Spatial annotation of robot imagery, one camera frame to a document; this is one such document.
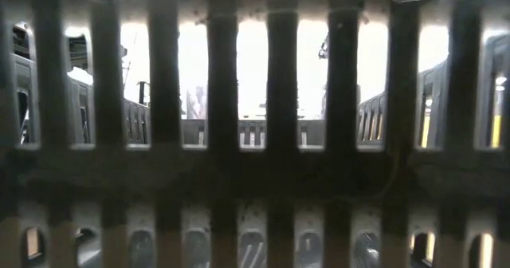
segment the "metal grate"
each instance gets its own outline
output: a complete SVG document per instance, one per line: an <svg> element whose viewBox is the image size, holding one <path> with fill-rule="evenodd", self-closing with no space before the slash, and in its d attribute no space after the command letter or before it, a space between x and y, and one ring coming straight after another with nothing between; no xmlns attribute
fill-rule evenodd
<svg viewBox="0 0 510 268"><path fill-rule="evenodd" d="M154 241L157 267L179 267L189 262L182 240L182 233L190 232L182 224L185 220L205 227L203 241L210 242L212 267L234 267L240 258L237 245L244 241L237 234L245 206L263 207L264 213L256 218L263 223L268 243L263 264L269 268L299 263L295 228L301 213L297 211L318 215L320 221L314 225L322 231L323 267L354 265L356 236L367 227L381 236L383 268L408 267L410 236L416 231L437 236L434 266L438 268L466 267L469 244L486 232L495 239L493 266L510 262L505 188L510 183L508 126L503 126L501 150L481 151L474 145L484 5L480 0L453 0L449 56L453 61L444 108L448 117L437 151L414 148L418 31L426 0L372 0L390 15L385 137L380 152L356 148L359 0L70 1L0 0L1 267L25 265L20 247L30 227L38 227L45 236L52 268L76 266L72 235L79 227L94 227L100 236L103 268L134 265L130 239L140 227L151 238L137 237ZM240 14L258 5L267 8L269 36L266 149L241 152L237 23ZM180 18L193 15L195 7L198 16L207 16L210 56L205 150L181 145L178 24ZM323 151L303 151L296 142L296 31L301 13L325 10L327 137ZM33 15L37 56L37 91L33 92L38 94L40 114L37 147L18 145L10 54L12 22L28 12ZM126 145L120 66L120 23L126 18L147 19L151 56L151 145L147 147ZM64 21L86 23L90 29L94 147L76 146L70 138ZM477 194L473 187L493 193Z"/></svg>

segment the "railing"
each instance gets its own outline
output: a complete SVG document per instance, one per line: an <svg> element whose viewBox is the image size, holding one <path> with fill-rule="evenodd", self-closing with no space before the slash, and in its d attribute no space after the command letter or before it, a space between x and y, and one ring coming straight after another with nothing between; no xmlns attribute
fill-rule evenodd
<svg viewBox="0 0 510 268"><path fill-rule="evenodd" d="M502 148L474 145L479 0L451 0L448 117L437 128L443 137L433 151L415 148L419 16L426 0L372 1L390 14L379 152L356 147L359 0L0 1L1 267L22 266L22 235L30 227L44 235L50 267L76 265L71 236L79 227L99 235L103 268L134 263L129 244L136 231L150 235L159 267L188 266L198 258L187 256L182 240L191 231L203 232L205 238L198 241L210 244L204 266L243 266L237 247L243 237L238 235L253 229L267 243L261 265L269 268L301 265L295 247L302 231L320 237L324 267L354 265L352 248L364 231L382 239L382 268L408 267L410 236L416 231L435 233L434 265L439 268L466 267L469 243L487 232L495 239L493 265L510 262L508 109ZM235 105L237 13L257 2L267 8L267 124L265 150L247 152L239 148ZM208 16L209 116L207 146L193 149L181 145L177 38L178 13L189 18L197 4L198 15ZM298 13L326 8L326 141L324 150L303 151L296 138ZM36 147L18 145L10 55L11 22L27 12L33 15L37 55L41 139ZM127 146L120 22L140 16L147 17L150 39L151 145ZM94 146L74 145L68 133L63 21L85 21L91 31Z"/></svg>

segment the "bright sky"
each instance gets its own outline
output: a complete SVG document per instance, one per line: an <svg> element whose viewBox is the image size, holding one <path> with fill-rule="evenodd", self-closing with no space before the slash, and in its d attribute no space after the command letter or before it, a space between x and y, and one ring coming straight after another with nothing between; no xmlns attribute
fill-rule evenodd
<svg viewBox="0 0 510 268"><path fill-rule="evenodd" d="M303 20L298 28L297 78L300 107L314 117L320 112L328 61L320 60L318 52L328 32L325 22ZM358 84L361 101L381 93L386 81L387 27L369 22L359 28ZM121 43L127 48L123 59L127 76L125 97L138 100L138 83L149 81L149 49L147 28L140 24L125 24ZM179 73L181 94L195 85L206 85L206 27L182 24L179 38ZM419 71L444 61L448 53L448 30L444 26L428 26L422 30L419 48ZM265 101L268 43L264 22L247 21L239 25L237 36L237 78L239 109L252 112Z"/></svg>

